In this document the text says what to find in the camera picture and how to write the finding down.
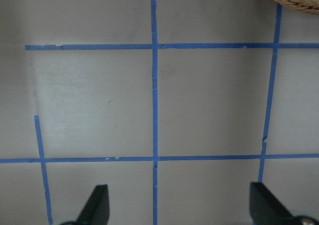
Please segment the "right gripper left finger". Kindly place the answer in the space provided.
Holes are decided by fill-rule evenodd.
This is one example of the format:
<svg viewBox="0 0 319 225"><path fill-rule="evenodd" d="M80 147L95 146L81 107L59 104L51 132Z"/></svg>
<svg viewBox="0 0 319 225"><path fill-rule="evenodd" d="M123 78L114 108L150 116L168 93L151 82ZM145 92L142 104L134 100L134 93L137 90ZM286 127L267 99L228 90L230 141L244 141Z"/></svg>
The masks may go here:
<svg viewBox="0 0 319 225"><path fill-rule="evenodd" d="M75 221L62 225L107 225L110 218L108 185L97 185Z"/></svg>

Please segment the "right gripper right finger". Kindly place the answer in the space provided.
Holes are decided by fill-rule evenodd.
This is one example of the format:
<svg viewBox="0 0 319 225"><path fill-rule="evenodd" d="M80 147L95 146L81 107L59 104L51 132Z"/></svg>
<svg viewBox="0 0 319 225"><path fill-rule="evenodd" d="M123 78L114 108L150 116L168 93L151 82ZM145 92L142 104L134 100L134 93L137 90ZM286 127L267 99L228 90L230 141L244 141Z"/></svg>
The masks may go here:
<svg viewBox="0 0 319 225"><path fill-rule="evenodd" d="M317 225L318 220L305 216L294 216L260 182L250 183L249 214L255 225Z"/></svg>

